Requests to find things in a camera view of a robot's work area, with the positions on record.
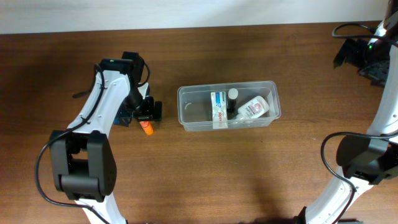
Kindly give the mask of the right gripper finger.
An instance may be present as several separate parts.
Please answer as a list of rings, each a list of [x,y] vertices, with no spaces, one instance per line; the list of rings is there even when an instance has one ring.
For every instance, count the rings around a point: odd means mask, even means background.
[[[375,62],[358,71],[358,75],[371,81],[372,86],[385,87],[390,61]]]
[[[354,50],[352,45],[343,44],[333,60],[333,68],[336,69],[337,67],[342,66],[346,60],[350,60],[352,58],[353,53]]]

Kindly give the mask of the white blue medicine box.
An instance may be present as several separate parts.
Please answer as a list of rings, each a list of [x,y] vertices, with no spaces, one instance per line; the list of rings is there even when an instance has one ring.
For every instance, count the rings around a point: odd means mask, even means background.
[[[211,92],[213,129],[228,128],[228,116],[227,116],[226,106],[227,106],[226,93],[224,91]]]

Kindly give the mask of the white spray bottle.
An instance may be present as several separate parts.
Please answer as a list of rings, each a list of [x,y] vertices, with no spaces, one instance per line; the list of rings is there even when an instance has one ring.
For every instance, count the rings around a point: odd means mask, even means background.
[[[268,111],[268,102],[261,96],[255,96],[238,108],[238,113],[232,120],[256,119]]]

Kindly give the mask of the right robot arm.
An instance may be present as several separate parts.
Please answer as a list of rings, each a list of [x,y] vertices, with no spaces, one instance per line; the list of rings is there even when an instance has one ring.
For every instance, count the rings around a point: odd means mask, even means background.
[[[397,177],[397,0],[390,0],[384,20],[367,30],[368,35],[341,36],[333,66],[351,64],[358,75],[383,87],[376,116],[365,134],[337,132],[323,140],[321,159],[333,178],[292,223],[341,223],[360,195]]]

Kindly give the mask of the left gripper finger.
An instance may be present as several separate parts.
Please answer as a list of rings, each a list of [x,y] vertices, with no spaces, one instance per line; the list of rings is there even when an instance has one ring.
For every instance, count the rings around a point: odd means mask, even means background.
[[[120,107],[116,113],[113,124],[128,127],[133,119],[133,110]]]
[[[162,102],[147,101],[141,107],[141,112],[136,115],[137,121],[161,121]]]

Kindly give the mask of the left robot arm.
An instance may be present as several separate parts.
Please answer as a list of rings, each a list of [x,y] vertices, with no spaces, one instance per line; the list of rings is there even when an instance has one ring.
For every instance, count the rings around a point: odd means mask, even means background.
[[[53,131],[50,150],[55,188],[82,208],[91,223],[127,223],[113,195],[117,167],[109,144],[112,125],[142,126],[162,118],[162,103],[150,96],[142,73],[149,66],[136,52],[104,58],[94,66],[88,96],[78,116],[64,131]]]

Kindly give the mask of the dark bottle white cap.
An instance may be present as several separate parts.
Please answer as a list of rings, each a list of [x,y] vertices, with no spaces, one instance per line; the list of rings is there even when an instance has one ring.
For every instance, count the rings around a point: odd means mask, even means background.
[[[231,88],[228,90],[228,97],[227,97],[227,112],[233,114],[235,111],[236,103],[238,98],[238,90],[235,88]]]

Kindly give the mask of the orange tablet tube white cap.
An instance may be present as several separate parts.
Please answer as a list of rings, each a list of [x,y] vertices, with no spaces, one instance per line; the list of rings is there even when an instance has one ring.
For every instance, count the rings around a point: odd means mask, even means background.
[[[140,121],[139,124],[148,136],[154,133],[154,129],[149,121]]]

